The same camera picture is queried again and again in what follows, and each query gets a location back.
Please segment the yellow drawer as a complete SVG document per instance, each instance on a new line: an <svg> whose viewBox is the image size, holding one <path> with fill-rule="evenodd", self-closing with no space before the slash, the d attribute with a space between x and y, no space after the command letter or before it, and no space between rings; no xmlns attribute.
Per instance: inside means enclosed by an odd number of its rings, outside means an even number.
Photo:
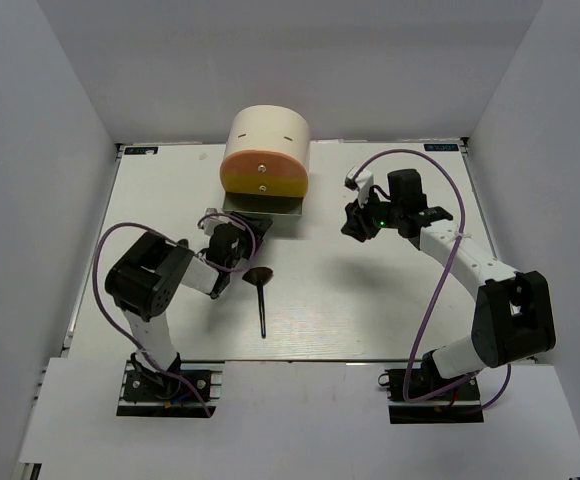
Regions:
<svg viewBox="0 0 580 480"><path fill-rule="evenodd" d="M220 179L226 192L237 194L304 198L309 187L307 177L225 174Z"/></svg>

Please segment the black fan makeup brush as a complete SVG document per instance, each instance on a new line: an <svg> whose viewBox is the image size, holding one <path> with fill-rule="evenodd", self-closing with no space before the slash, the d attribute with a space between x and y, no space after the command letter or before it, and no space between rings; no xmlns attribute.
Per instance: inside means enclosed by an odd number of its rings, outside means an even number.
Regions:
<svg viewBox="0 0 580 480"><path fill-rule="evenodd" d="M264 287L272 278L273 270L264 266L251 268L242 275L243 281L256 288L260 335L262 339L267 338Z"/></svg>

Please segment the orange top drawer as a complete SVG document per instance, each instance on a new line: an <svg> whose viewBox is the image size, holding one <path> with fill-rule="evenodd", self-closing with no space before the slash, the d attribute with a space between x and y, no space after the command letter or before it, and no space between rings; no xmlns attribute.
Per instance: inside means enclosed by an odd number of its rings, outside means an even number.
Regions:
<svg viewBox="0 0 580 480"><path fill-rule="evenodd" d="M241 150L225 157L220 175L266 174L280 177L305 177L307 168L296 158L270 150Z"/></svg>

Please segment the cream round drawer organizer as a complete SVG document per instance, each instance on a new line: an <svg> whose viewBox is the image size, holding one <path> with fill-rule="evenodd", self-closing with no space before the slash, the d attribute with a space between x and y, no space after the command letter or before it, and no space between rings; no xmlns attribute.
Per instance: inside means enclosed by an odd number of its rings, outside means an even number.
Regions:
<svg viewBox="0 0 580 480"><path fill-rule="evenodd" d="M282 106L254 105L233 119L224 157L245 151L284 154L309 166L311 132L297 112Z"/></svg>

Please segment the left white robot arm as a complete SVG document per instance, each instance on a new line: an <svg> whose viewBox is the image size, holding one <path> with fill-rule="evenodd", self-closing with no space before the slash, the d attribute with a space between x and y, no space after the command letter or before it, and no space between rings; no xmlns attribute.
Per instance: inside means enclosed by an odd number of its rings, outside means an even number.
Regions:
<svg viewBox="0 0 580 480"><path fill-rule="evenodd" d="M209 209L197 223L209 237L199 252L186 240L176 242L144 227L106 275L104 289L130 325L125 336L136 347L133 362L149 371L146 384L158 398L172 398L181 387L181 357L166 316L177 289L221 296L231 277L254 259L272 225L268 218Z"/></svg>

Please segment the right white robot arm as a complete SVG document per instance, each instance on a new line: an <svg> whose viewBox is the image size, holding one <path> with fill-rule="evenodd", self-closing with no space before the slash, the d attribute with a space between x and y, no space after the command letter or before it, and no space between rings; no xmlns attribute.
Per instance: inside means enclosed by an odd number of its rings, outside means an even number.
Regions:
<svg viewBox="0 0 580 480"><path fill-rule="evenodd" d="M383 192L372 174L349 173L345 186L357 192L346 208L343 234L360 242L394 229L419 251L448 268L475 301L470 333L424 355L416 387L442 399L458 379L552 350L556 345L547 279L523 273L492 257L460 233L452 215L431 207L414 169L389 173Z"/></svg>

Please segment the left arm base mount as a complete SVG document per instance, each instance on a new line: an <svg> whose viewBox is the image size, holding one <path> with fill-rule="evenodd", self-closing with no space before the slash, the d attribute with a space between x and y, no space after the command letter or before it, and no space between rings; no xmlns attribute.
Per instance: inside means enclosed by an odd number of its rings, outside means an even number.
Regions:
<svg viewBox="0 0 580 480"><path fill-rule="evenodd" d="M181 375L197 389L213 415L221 396L223 363L182 364ZM191 389L177 380L163 387L139 373L126 362L117 403L118 417L202 418L207 419L203 406Z"/></svg>

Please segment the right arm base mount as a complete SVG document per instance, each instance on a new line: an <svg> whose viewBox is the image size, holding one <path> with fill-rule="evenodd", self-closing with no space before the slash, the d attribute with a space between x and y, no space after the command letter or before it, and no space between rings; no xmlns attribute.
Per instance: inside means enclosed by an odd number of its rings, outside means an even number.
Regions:
<svg viewBox="0 0 580 480"><path fill-rule="evenodd" d="M475 379L429 400L409 403L403 397L405 369L388 369L378 377L387 393L392 425L483 423L481 396Z"/></svg>

